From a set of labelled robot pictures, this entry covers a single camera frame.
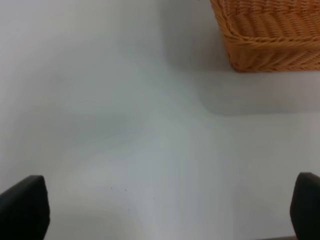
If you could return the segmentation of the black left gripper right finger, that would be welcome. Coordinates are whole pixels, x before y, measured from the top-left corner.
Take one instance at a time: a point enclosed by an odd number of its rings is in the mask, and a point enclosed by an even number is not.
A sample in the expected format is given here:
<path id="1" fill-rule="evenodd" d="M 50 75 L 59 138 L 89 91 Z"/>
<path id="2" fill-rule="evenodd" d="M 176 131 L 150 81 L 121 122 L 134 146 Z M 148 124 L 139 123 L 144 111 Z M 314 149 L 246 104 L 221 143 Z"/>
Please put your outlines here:
<path id="1" fill-rule="evenodd" d="M 290 219 L 298 240 L 320 239 L 320 177 L 301 172 L 290 204 Z"/>

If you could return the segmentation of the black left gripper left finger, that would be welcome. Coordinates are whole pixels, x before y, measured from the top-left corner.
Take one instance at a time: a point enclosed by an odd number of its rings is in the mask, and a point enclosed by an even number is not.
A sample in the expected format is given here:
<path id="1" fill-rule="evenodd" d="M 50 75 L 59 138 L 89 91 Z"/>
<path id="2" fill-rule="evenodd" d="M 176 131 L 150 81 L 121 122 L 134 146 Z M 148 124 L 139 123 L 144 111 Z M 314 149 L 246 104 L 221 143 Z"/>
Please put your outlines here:
<path id="1" fill-rule="evenodd" d="M 50 225 L 45 178 L 30 175 L 0 195 L 0 238 L 43 240 Z"/>

